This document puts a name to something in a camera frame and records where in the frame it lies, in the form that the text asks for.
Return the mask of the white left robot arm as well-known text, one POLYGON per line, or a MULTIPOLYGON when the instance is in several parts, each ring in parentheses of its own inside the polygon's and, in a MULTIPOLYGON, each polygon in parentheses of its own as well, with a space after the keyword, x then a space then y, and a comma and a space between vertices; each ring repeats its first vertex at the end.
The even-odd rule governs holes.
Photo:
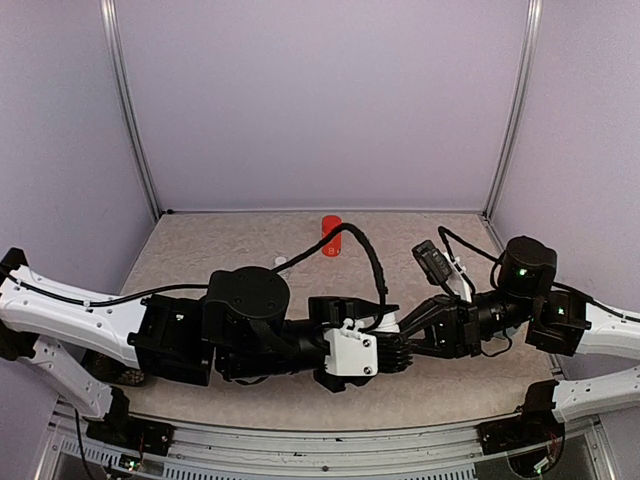
POLYGON ((206 386, 213 374, 255 385, 277 375, 312 373, 331 392, 406 370, 409 340, 396 306, 319 296, 290 320, 289 286, 277 269, 214 272, 198 299, 169 287, 108 296, 44 278, 21 249, 1 261, 1 355, 43 370, 45 378, 121 445, 140 434, 121 390, 67 357, 63 344, 178 383, 206 386))

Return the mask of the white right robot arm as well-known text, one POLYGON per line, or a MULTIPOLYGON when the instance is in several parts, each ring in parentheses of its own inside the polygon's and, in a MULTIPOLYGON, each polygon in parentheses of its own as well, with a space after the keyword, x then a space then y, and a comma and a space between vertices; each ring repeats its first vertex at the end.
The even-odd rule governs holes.
POLYGON ((483 342, 510 339, 520 326, 527 344, 571 357, 639 358, 639 316, 606 306, 555 280, 557 254, 526 236, 511 239, 493 259, 491 290, 477 293, 450 252, 430 240, 412 254, 427 280, 443 289, 400 322, 418 355, 457 359, 483 354, 483 342))

